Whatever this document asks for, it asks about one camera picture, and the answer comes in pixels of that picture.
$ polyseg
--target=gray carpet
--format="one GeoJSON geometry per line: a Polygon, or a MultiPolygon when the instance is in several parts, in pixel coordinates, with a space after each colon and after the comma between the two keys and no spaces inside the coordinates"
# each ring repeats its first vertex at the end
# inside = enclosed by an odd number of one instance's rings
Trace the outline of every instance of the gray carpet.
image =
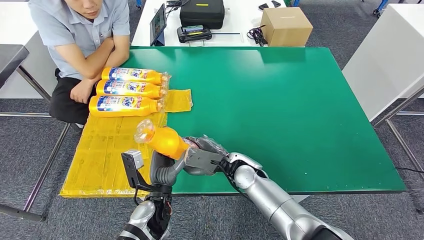
{"type": "MultiPolygon", "coordinates": [[[[130,0],[131,34],[140,12],[130,0]]],[[[377,0],[301,0],[300,7],[314,26],[309,46],[329,47],[339,66],[348,62],[375,17],[377,0]]],[[[48,106],[43,100],[0,99],[0,111],[31,112],[48,106]]],[[[424,110],[424,101],[411,109],[424,110]]],[[[424,161],[424,117],[394,119],[399,131],[420,161],[424,161]]],[[[23,208],[63,124],[53,119],[0,118],[0,203],[23,208]]],[[[394,164],[412,167],[386,125],[377,131],[394,164]]],[[[72,130],[53,163],[35,201],[33,212],[48,214],[35,223],[0,214],[0,239],[79,240],[115,239],[127,222],[134,204],[129,198],[65,199],[58,192],[75,153],[79,135],[72,130]]],[[[400,171],[410,189],[401,194],[314,195],[302,205],[328,223],[344,229],[357,240],[422,240],[424,182],[416,173],[400,171]]],[[[237,196],[175,197],[173,240],[274,240],[280,239],[252,204],[237,196]]]]}

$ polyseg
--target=black cable bundle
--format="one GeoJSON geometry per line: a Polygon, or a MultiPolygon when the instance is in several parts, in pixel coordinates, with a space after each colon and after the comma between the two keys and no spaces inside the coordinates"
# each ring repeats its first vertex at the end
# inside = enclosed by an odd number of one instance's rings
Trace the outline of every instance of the black cable bundle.
{"type": "Polygon", "coordinates": [[[181,8],[182,6],[186,5],[189,1],[190,1],[190,0],[186,0],[186,1],[180,0],[180,1],[176,2],[176,3],[174,3],[173,5],[167,6],[166,8],[171,8],[171,10],[169,10],[168,12],[166,12],[166,17],[165,17],[165,18],[166,18],[166,19],[168,19],[168,15],[169,15],[172,11],[176,11],[176,10],[178,10],[178,9],[179,9],[179,8],[181,8]]]}
{"type": "Polygon", "coordinates": [[[265,44],[268,44],[267,40],[264,38],[264,34],[262,33],[262,29],[265,27],[265,25],[262,25],[260,27],[255,27],[249,30],[249,32],[246,33],[247,37],[250,39],[253,39],[256,44],[259,44],[259,46],[263,47],[265,44]]]}

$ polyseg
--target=green table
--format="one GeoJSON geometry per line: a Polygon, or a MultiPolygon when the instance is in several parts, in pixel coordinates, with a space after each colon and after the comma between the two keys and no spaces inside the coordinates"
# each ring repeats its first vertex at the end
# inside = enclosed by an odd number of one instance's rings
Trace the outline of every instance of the green table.
{"type": "MultiPolygon", "coordinates": [[[[124,67],[171,73],[194,106],[168,125],[250,156],[290,194],[405,190],[328,48],[134,47],[124,67]]],[[[184,172],[173,187],[234,192],[222,173],[184,172]]]]}

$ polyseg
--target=short sleeve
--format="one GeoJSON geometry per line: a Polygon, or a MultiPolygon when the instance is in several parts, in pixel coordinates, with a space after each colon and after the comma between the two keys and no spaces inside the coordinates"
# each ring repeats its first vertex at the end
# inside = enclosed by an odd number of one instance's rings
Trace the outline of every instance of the short sleeve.
{"type": "Polygon", "coordinates": [[[114,36],[130,35],[130,9],[128,1],[118,0],[115,5],[115,17],[112,23],[112,32],[114,36]]]}
{"type": "Polygon", "coordinates": [[[28,6],[44,45],[60,46],[75,43],[71,32],[54,16],[38,5],[29,3],[28,6]]]}

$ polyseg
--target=plastic bottle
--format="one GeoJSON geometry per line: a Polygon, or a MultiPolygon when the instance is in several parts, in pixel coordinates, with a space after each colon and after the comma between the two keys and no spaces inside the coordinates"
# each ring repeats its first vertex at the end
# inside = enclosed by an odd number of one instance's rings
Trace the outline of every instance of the plastic bottle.
{"type": "Polygon", "coordinates": [[[169,82],[170,75],[167,72],[160,73],[151,69],[106,67],[101,72],[102,80],[140,81],[155,85],[169,82]]]}
{"type": "Polygon", "coordinates": [[[96,95],[89,103],[90,114],[96,117],[148,116],[164,111],[163,98],[153,100],[142,96],[96,95]]]}
{"type": "Polygon", "coordinates": [[[179,160],[189,147],[198,148],[194,142],[180,137],[174,129],[157,127],[150,119],[144,119],[138,124],[134,139],[175,160],[179,160]]]}
{"type": "Polygon", "coordinates": [[[95,91],[99,95],[142,96],[151,99],[162,98],[168,92],[168,83],[156,86],[141,81],[100,80],[95,91]]]}

